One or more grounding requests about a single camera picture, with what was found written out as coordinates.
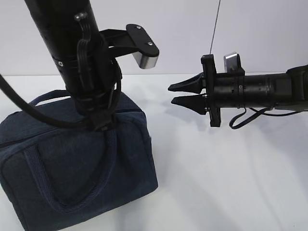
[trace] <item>blue fabric bag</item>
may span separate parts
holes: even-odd
[[[52,91],[31,104],[68,96]],[[78,122],[72,99],[36,106]],[[157,178],[144,112],[125,94],[117,127],[104,132],[55,128],[24,112],[0,124],[0,182],[26,231],[56,231],[153,192]]]

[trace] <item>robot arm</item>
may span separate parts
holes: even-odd
[[[284,74],[246,76],[239,54],[225,56],[225,73],[217,73],[214,56],[201,58],[203,72],[184,82],[171,85],[169,91],[192,92],[198,95],[174,98],[172,103],[201,115],[210,114],[210,125],[220,127],[221,108],[250,108],[255,115],[233,126],[241,128],[260,115],[289,116],[308,110],[308,65],[288,70]],[[289,114],[266,114],[273,109],[295,111]]]
[[[140,25],[99,31],[89,0],[25,0],[77,111],[86,123],[40,114],[0,77],[0,88],[22,110],[57,127],[101,129],[113,123],[122,74],[116,57],[133,54],[139,67],[155,66],[159,49]]]

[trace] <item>bag strap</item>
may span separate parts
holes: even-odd
[[[38,96],[36,99],[31,101],[29,104],[31,106],[36,106],[40,102],[43,102],[43,101],[46,101],[46,100],[53,100],[53,99],[58,99],[58,98],[62,98],[62,97],[67,97],[67,96],[70,96],[70,94],[68,93],[67,90],[53,90],[53,91],[50,91],[46,94]]]
[[[44,163],[39,154],[38,147],[31,146],[25,150],[26,161],[39,192],[50,207],[55,211],[63,214],[75,213],[92,202],[105,188],[114,168],[117,153],[116,131],[109,130],[105,134],[107,141],[107,152],[101,168],[103,171],[95,186],[92,187],[90,193],[75,205],[64,205],[56,198],[51,181],[47,175]]]

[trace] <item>cable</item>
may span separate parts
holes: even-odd
[[[58,128],[82,128],[82,129],[87,128],[89,125],[89,120],[83,120],[77,123],[70,123],[45,116],[44,114],[36,110],[34,107],[29,105],[26,101],[24,101],[8,84],[8,82],[3,78],[1,74],[0,74],[0,89],[21,110],[23,110],[30,116],[34,117],[35,119],[45,124]]]
[[[257,112],[258,110],[256,110],[255,108],[250,108],[250,110]],[[271,117],[284,117],[284,116],[292,116],[292,115],[296,115],[302,112],[291,112],[291,113],[286,113],[286,114],[269,114],[269,113],[263,113],[264,116],[271,116]]]
[[[212,37],[211,48],[210,48],[210,54],[212,53],[212,48],[213,48],[213,43],[214,43],[214,38],[215,38],[215,32],[216,32],[216,27],[217,27],[218,15],[219,15],[219,10],[220,10],[220,3],[221,3],[221,0],[219,0],[219,3],[218,3],[216,20],[215,20],[214,31],[213,31],[213,37]]]
[[[270,111],[271,108],[263,108],[261,109],[260,111],[256,111],[255,114],[253,114],[251,117],[249,117],[248,119],[244,120],[243,122],[239,123],[238,125],[236,126],[233,126],[235,121],[237,119],[239,119],[240,117],[244,116],[246,113],[247,113],[247,109],[245,108],[245,111],[239,115],[237,115],[236,117],[234,117],[230,123],[229,123],[229,126],[230,128],[232,128],[233,130],[236,130],[236,129],[239,129],[239,128],[242,128],[243,126],[249,124],[250,122],[252,122],[253,120],[257,119],[259,116],[263,115],[266,111]]]
[[[91,26],[88,23],[87,15],[83,13],[84,18],[79,21],[82,30],[82,38],[77,44],[77,62],[80,74],[80,81],[86,91],[93,87],[93,80],[89,70],[88,62],[88,44],[91,42]]]

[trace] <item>metal bracket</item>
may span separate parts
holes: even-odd
[[[126,30],[108,29],[100,34],[107,42],[109,57],[133,54],[140,68],[150,69],[156,66],[159,49],[140,25],[129,24]]]

